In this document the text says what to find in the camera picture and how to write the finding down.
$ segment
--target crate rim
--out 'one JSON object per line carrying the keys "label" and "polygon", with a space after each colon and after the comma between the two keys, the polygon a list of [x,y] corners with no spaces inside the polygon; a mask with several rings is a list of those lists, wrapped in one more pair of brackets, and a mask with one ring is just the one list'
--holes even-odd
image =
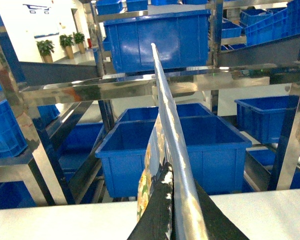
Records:
{"label": "crate rim", "polygon": [[107,20],[103,22],[103,25],[111,26],[117,24],[135,23],[135,22],[142,22],[142,21],[149,21],[149,20],[170,19],[170,18],[197,16],[197,15],[210,16],[210,14],[211,14],[210,9],[170,12],[170,13],[161,13],[161,14],[153,14],[153,15],[146,15],[146,16],[137,16],[131,18]]}
{"label": "crate rim", "polygon": [[284,107],[284,108],[276,108],[276,109],[261,109],[259,107],[256,107],[256,106],[252,106],[251,104],[248,104],[246,102],[244,102],[245,100],[252,100],[252,99],[270,99],[270,98],[284,98],[284,97],[289,97],[287,95],[284,95],[284,96],[267,96],[267,97],[253,97],[253,98],[245,98],[245,99],[236,99],[234,100],[235,103],[237,103],[238,105],[240,106],[243,106],[243,107],[246,107],[246,108],[249,108],[250,110],[254,111],[254,112],[257,112],[259,114],[279,114],[279,113],[284,113],[287,108]]}

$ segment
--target shelving unit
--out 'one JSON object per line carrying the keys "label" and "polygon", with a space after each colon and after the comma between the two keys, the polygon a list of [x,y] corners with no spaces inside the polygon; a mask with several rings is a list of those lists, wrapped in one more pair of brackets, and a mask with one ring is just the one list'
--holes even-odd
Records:
{"label": "shelving unit", "polygon": [[[223,44],[245,43],[244,37],[221,39],[223,9],[281,3],[282,0],[216,0],[206,4],[212,9],[213,37],[210,45],[211,64],[200,67],[187,67],[184,71],[166,73],[173,94],[211,91],[211,110],[218,113],[219,89],[246,88],[292,83],[290,95],[299,96],[299,104],[294,118],[284,120],[289,132],[280,137],[272,175],[265,174],[262,166],[249,159],[245,165],[245,178],[256,190],[289,189],[300,155],[300,34],[284,39],[263,43],[229,52],[220,52]],[[98,144],[76,174],[67,183],[62,172],[56,150],[91,105],[99,101],[104,127],[107,132],[114,127],[111,99],[156,96],[154,74],[129,75],[112,74],[105,56],[99,23],[105,20],[144,16],[148,11],[122,12],[111,15],[95,14],[96,45],[99,55],[98,71],[94,79],[73,79],[70,67],[63,69],[62,81],[49,80],[39,85],[16,82],[10,66],[0,47],[0,85],[26,138],[28,148],[20,156],[0,159],[0,182],[24,181],[38,206],[78,204],[90,184],[96,179],[101,162],[95,158]],[[60,66],[35,63],[46,71]],[[67,104],[60,117],[47,128],[41,129],[37,106]],[[100,179],[98,194],[103,186]]]}

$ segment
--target white counter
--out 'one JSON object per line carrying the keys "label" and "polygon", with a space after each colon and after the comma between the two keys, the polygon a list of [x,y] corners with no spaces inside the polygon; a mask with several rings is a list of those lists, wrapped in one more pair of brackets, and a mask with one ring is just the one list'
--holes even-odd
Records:
{"label": "white counter", "polygon": [[[212,196],[251,240],[300,240],[300,189]],[[0,210],[0,240],[126,240],[137,202]]]}

